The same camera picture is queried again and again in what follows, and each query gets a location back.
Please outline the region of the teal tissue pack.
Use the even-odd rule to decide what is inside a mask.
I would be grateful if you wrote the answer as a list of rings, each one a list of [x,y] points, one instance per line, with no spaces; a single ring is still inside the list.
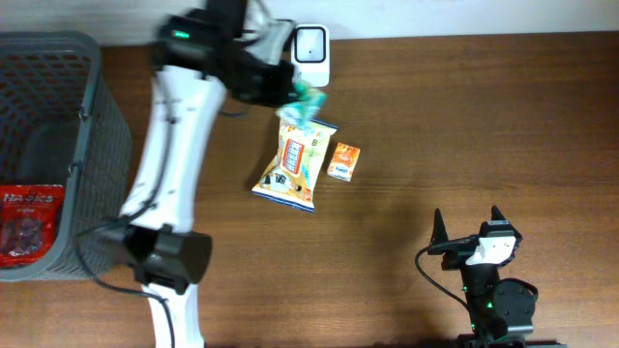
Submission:
[[[296,100],[281,106],[275,114],[295,128],[306,129],[322,108],[327,95],[305,80],[294,81],[293,87]]]

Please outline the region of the beige wet wipes pack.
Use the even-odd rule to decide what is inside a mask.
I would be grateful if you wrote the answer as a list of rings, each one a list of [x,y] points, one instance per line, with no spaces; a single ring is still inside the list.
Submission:
[[[280,121],[278,151],[251,191],[267,200],[314,212],[315,184],[338,127],[311,120],[303,128]]]

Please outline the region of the orange tissue pack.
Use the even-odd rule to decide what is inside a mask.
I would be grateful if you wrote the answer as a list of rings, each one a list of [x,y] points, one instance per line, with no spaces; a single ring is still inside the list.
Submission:
[[[339,142],[329,163],[327,174],[330,177],[350,182],[360,154],[359,148]]]

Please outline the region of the red candy bag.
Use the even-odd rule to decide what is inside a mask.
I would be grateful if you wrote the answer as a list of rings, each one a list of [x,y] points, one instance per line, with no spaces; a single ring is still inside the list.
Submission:
[[[50,251],[64,199],[60,185],[1,187],[1,268],[33,264]]]

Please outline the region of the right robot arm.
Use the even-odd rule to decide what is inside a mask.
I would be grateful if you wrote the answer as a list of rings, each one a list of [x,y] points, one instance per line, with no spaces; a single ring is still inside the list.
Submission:
[[[529,341],[539,290],[517,278],[503,278],[499,270],[515,259],[521,234],[498,207],[490,210],[476,234],[450,239],[439,210],[434,211],[429,245],[421,255],[440,255],[441,269],[460,272],[464,297],[460,298],[430,279],[432,285],[466,309],[471,334],[461,334],[457,347],[560,347],[552,340]]]

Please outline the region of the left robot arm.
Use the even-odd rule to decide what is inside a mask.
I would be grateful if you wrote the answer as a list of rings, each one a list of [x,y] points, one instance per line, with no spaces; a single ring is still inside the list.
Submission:
[[[152,44],[153,94],[144,148],[119,216],[93,233],[133,270],[160,347],[201,347],[198,285],[213,242],[193,228],[204,155],[224,102],[279,107],[296,99],[284,54],[296,24],[259,1],[209,1],[169,16]]]

